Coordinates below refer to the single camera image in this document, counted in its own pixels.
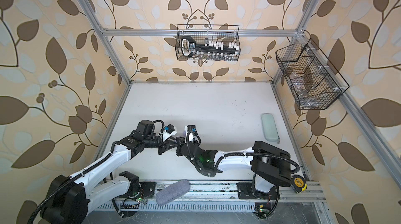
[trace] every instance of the robotic arm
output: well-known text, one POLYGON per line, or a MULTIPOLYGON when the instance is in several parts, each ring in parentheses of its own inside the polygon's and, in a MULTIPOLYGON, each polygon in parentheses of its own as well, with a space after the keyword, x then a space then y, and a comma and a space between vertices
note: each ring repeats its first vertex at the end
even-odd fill
MULTIPOLYGON (((199 147, 201 139, 194 125, 185 126, 185 137, 173 138, 176 133, 174 126, 164 126, 162 121, 142 120, 129 136, 114 142, 110 152, 91 165, 69 177, 55 178, 47 197, 32 213, 28 223, 33 223, 41 212, 41 217, 52 224, 80 224, 90 212, 115 197, 125 195, 140 201, 138 176, 125 171, 108 182, 103 179, 108 174, 112 176, 112 171, 144 148, 157 148, 161 155, 176 147, 177 156, 185 156, 199 173, 208 177, 230 169, 251 169, 257 174, 255 188, 262 192, 268 192, 274 185, 291 186, 291 174, 299 171, 288 152, 263 141, 236 152, 205 151, 199 147), (154 124, 158 122, 162 128, 156 135, 154 124), (294 170, 290 170, 290 164, 295 166, 294 170)), ((114 201, 113 204, 123 216, 114 201)))

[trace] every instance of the black rack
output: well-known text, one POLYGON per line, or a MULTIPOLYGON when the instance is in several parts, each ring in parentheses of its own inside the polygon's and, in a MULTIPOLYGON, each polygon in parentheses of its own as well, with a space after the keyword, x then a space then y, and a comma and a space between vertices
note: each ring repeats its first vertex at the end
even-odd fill
POLYGON ((311 40, 307 44, 292 44, 276 51, 278 66, 283 72, 299 109, 327 109, 342 95, 349 84, 327 58, 322 64, 313 52, 318 50, 311 40), (338 84, 327 71, 331 68, 346 85, 338 84))
POLYGON ((239 26, 226 24, 207 27, 203 24, 178 24, 175 46, 177 59, 238 61, 241 53, 238 30, 239 26))

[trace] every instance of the black wire mesh basket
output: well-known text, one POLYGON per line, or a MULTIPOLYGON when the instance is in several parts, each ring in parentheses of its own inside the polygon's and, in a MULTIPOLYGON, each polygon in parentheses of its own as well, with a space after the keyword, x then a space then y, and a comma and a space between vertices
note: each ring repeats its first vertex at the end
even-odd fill
POLYGON ((283 72, 299 109, 327 109, 342 95, 349 84, 327 58, 322 64, 314 52, 318 49, 311 40, 307 44, 292 44, 276 51, 278 66, 283 72), (344 81, 338 84, 328 69, 344 81))
POLYGON ((177 59, 238 61, 241 53, 238 30, 239 26, 226 24, 208 25, 207 28, 203 24, 178 24, 177 59))

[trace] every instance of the yellow tape measure label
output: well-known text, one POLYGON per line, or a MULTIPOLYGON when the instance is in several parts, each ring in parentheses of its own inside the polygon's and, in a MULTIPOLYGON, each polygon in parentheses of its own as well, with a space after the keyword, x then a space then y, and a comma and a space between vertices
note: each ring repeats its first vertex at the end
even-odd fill
POLYGON ((295 179, 294 179, 294 184, 295 184, 297 187, 303 187, 303 180, 302 180, 301 178, 295 178, 295 179))

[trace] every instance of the wire basket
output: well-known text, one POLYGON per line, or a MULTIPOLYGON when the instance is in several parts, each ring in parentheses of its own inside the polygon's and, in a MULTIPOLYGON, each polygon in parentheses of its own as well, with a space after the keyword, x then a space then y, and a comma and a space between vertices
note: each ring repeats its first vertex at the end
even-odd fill
POLYGON ((186 61, 213 60, 238 61, 241 47, 238 37, 239 26, 201 24, 178 24, 176 37, 177 59, 186 61))
POLYGON ((331 61, 322 64, 313 50, 316 44, 292 44, 276 51, 278 66, 283 72, 299 109, 327 109, 342 95, 349 84, 331 61), (333 68, 346 85, 338 84, 327 71, 333 68))

